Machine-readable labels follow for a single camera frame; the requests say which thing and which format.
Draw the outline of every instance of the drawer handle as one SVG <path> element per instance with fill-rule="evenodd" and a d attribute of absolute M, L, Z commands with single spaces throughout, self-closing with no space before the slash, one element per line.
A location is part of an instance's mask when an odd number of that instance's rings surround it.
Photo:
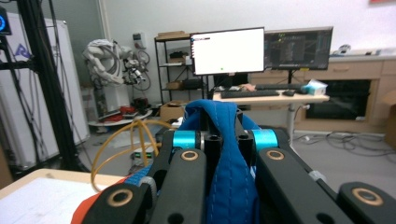
<path fill-rule="evenodd" d="M 338 67 L 333 69 L 334 72 L 347 72 L 349 71 L 349 67 Z"/>

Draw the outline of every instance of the white screen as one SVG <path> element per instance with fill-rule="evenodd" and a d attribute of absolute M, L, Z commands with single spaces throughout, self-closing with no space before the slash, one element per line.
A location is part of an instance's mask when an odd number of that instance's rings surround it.
<path fill-rule="evenodd" d="M 264 28 L 191 35 L 195 75 L 264 70 Z"/>

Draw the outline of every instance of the computer monitor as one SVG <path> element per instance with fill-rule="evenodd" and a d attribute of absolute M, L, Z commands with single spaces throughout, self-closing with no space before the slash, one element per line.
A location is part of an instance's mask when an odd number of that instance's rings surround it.
<path fill-rule="evenodd" d="M 332 27 L 265 32 L 265 69 L 327 70 Z"/>
<path fill-rule="evenodd" d="M 195 76 L 264 71 L 264 28 L 191 34 Z"/>

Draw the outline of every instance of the black oven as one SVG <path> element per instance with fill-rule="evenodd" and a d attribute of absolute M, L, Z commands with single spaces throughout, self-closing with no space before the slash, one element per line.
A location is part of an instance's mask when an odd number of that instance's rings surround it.
<path fill-rule="evenodd" d="M 328 86 L 328 102 L 310 104 L 307 119 L 363 120 L 366 115 L 370 80 L 321 80 Z"/>

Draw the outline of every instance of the wooden desk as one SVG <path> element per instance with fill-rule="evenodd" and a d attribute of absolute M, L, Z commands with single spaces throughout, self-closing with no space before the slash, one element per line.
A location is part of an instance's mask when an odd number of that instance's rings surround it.
<path fill-rule="evenodd" d="M 296 106 L 302 104 L 321 103 L 328 101 L 327 95 L 301 95 L 294 94 L 294 96 L 262 96 L 262 97 L 246 97 L 246 98 L 228 98 L 221 99 L 220 93 L 216 92 L 213 95 L 213 100 L 222 102 L 233 102 L 238 105 L 289 105 L 287 128 L 290 137 L 290 144 L 293 142 L 294 131 L 294 116 L 296 113 Z"/>
<path fill-rule="evenodd" d="M 97 175 L 104 189 L 122 176 Z M 0 190 L 0 223 L 70 223 L 79 204 L 94 195 L 91 174 L 41 169 Z"/>

